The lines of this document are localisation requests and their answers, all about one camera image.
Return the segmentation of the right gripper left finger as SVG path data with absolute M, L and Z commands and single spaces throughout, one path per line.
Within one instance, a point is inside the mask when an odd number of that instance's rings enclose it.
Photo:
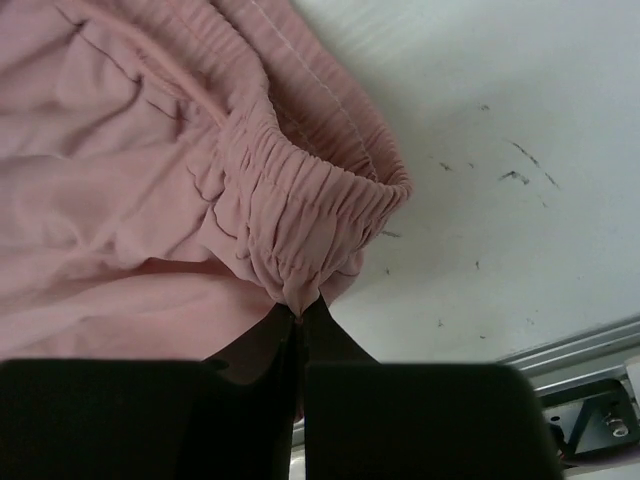
M 1 365 L 5 479 L 284 479 L 295 319 L 274 307 L 201 360 Z

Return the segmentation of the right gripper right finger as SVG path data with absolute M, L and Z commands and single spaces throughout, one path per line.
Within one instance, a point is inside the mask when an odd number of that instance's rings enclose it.
M 302 315 L 309 479 L 560 479 L 529 381 L 496 363 L 380 363 L 323 298 Z

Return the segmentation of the pink trousers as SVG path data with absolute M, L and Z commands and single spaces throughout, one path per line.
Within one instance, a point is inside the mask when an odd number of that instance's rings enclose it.
M 203 359 L 355 281 L 410 197 L 286 1 L 1 5 L 1 355 Z

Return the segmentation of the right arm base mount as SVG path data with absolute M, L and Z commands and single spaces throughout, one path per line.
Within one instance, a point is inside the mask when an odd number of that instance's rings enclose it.
M 564 470 L 639 459 L 639 413 L 622 381 L 570 386 L 542 393 L 540 401 Z

